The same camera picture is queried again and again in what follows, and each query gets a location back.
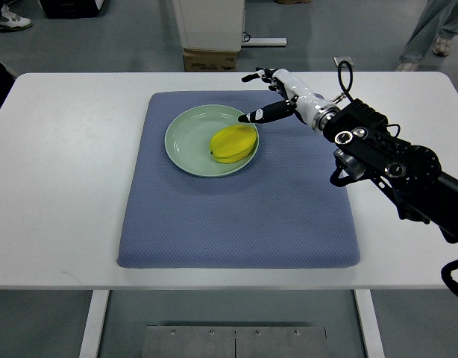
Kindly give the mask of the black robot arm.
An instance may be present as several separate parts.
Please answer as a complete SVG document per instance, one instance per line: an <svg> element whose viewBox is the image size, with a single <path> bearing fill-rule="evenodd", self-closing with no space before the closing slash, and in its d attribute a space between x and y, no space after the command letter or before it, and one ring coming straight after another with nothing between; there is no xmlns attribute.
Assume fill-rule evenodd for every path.
<svg viewBox="0 0 458 358"><path fill-rule="evenodd" d="M315 128L337 147L330 182L337 187L370 180L396 206L400 219L434 223L446 242L458 244L458 180L442 171L436 153L391 134L383 114L351 96L338 113L315 121Z"/></svg>

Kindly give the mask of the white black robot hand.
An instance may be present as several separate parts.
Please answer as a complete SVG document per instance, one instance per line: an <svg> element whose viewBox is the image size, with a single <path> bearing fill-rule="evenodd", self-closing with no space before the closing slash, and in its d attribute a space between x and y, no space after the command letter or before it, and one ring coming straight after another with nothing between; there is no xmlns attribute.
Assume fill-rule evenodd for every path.
<svg viewBox="0 0 458 358"><path fill-rule="evenodd" d="M333 101L316 94L299 78L285 69L257 68L242 78L244 83L261 79L269 89L282 96L282 100L239 116L241 123L266 124L296 116L300 122L322 132L340 109Z"/></svg>

